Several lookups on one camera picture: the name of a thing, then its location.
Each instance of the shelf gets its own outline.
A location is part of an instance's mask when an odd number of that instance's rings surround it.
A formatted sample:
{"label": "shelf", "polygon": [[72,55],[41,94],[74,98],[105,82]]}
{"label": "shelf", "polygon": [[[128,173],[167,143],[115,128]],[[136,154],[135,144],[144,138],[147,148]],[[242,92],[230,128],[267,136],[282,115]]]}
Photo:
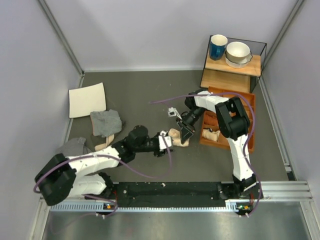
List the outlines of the shelf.
{"label": "shelf", "polygon": [[204,69],[201,80],[201,87],[216,87],[244,93],[250,92],[250,76]]}
{"label": "shelf", "polygon": [[226,56],[223,55],[220,60],[214,61],[209,56],[209,50],[207,51],[207,56],[205,60],[205,69],[210,70],[218,70],[222,72],[241,74],[241,75],[249,75],[260,77],[261,75],[261,56],[253,55],[252,60],[248,63],[247,66],[242,68],[234,68],[230,67],[226,63]]}

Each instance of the wooden tray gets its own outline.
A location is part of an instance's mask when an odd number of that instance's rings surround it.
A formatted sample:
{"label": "wooden tray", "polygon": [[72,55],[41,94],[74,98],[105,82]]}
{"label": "wooden tray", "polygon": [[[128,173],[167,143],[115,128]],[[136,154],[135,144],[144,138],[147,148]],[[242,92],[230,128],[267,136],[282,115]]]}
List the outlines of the wooden tray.
{"label": "wooden tray", "polygon": [[[211,93],[230,92],[230,90],[227,90],[227,89],[211,87],[211,86],[208,88],[208,91],[211,92]],[[241,94],[242,96],[244,96],[248,100],[250,106],[252,107],[254,114],[256,114],[256,95],[254,95],[252,93],[246,93],[246,92],[240,92],[240,91],[233,91],[233,92]],[[234,97],[234,95],[225,94],[222,97],[232,98],[232,97]],[[252,129],[253,116],[252,116],[252,114],[250,112],[250,109],[249,109],[248,105],[243,100],[241,100],[241,102],[243,103],[243,106],[244,106],[244,109],[246,111],[246,114],[248,115],[249,120],[251,122],[250,127],[249,127],[249,132],[250,132],[251,129]],[[209,115],[211,117],[217,118],[217,115],[212,111],[205,111],[204,115]],[[204,129],[206,129],[206,128],[211,128],[214,131],[219,130],[219,126],[218,125],[205,124],[205,117],[203,116],[202,127],[201,127],[201,135],[200,135],[200,141],[199,141],[200,144],[209,145],[209,146],[218,147],[218,148],[223,148],[223,149],[228,149],[228,150],[230,149],[230,146],[228,144],[227,139],[222,134],[220,134],[218,141],[211,141],[211,140],[208,140],[208,139],[202,137],[202,131]],[[249,143],[248,143],[249,153],[253,153],[254,149],[255,149],[255,133],[253,133],[253,135],[252,135],[252,137],[251,137],[251,139],[249,140]]]}

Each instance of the gray floor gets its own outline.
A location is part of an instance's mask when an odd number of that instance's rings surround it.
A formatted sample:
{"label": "gray floor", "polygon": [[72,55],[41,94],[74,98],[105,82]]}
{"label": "gray floor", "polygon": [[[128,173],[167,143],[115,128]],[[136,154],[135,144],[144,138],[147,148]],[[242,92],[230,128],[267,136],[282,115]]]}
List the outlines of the gray floor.
{"label": "gray floor", "polygon": [[298,202],[262,202],[248,218],[233,212],[126,213],[110,218],[51,212],[43,240],[311,240]]}
{"label": "gray floor", "polygon": [[[124,138],[136,125],[144,125],[153,136],[161,130],[177,128],[175,120],[169,118],[163,104],[150,105],[149,101],[162,100],[185,95],[199,89],[202,71],[144,71],[144,72],[95,72],[86,73],[83,87],[103,82],[107,109],[119,112],[126,121],[123,131],[115,141]],[[262,181],[288,180],[281,154],[273,132],[271,121],[259,85],[256,94],[255,150],[250,160]],[[180,113],[188,108],[184,99],[175,100],[172,105]],[[172,153],[172,173],[161,179],[146,179],[124,166],[106,169],[114,182],[216,182],[232,181],[233,163],[230,151],[199,144],[202,119],[197,122],[197,133],[191,138],[190,146],[175,147]],[[90,117],[73,121],[69,138],[86,137],[91,142],[92,125]],[[157,158],[152,153],[139,153],[130,165],[140,172],[159,176],[168,170],[168,156]]]}

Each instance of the gray cloth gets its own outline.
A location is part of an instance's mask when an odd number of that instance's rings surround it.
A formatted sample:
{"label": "gray cloth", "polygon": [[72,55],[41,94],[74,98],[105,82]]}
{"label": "gray cloth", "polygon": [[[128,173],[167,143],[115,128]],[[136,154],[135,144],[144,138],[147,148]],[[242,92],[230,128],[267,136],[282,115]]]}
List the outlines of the gray cloth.
{"label": "gray cloth", "polygon": [[115,110],[93,111],[90,117],[94,136],[109,137],[122,129],[121,119]]}
{"label": "gray cloth", "polygon": [[56,154],[63,154],[65,157],[79,156],[91,153],[91,150],[85,146],[84,137],[72,138],[63,146],[56,150]]}

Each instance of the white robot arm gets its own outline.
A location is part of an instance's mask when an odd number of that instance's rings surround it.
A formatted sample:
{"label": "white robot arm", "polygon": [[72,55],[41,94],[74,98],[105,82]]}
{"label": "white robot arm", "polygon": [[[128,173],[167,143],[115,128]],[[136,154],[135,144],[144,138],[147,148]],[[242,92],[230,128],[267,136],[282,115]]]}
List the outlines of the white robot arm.
{"label": "white robot arm", "polygon": [[[183,117],[176,119],[180,127],[181,142],[184,143],[194,134],[194,124],[205,110],[216,113],[219,129],[230,146],[234,182],[239,185],[240,192],[254,187],[256,177],[246,162],[246,158],[250,162],[248,146],[244,150],[250,121],[241,100],[238,97],[213,96],[210,92],[203,90],[190,93],[190,95],[194,94],[204,96],[187,97],[185,104],[190,108],[190,111]],[[231,117],[230,112],[235,113],[235,116]]]}
{"label": "white robot arm", "polygon": [[56,205],[67,197],[81,195],[94,194],[108,198],[114,186],[110,177],[103,172],[91,176],[88,174],[115,168],[119,160],[127,164],[135,158],[136,153],[153,152],[154,156],[161,157],[166,154],[166,145],[172,146],[168,132],[161,131],[149,137],[147,128],[138,125],[123,140],[101,151],[81,156],[55,155],[35,177],[36,187],[48,206]]}
{"label": "white robot arm", "polygon": [[[194,101],[195,105],[197,107],[205,108],[209,111],[212,111],[216,113],[216,105],[219,103],[225,103],[229,101],[229,98],[227,97],[221,97],[221,96],[210,96],[210,92],[208,91],[201,91],[199,92],[200,95],[207,94],[208,96],[195,96]],[[233,160],[233,175],[241,180],[249,179],[254,174],[252,170],[249,168],[245,157],[250,162],[249,159],[249,152],[248,152],[248,146],[245,147],[245,154],[244,156],[243,149],[245,142],[248,139],[248,134],[241,135],[237,138],[237,140],[234,140],[230,137],[227,138],[228,143],[230,145],[232,160]]]}

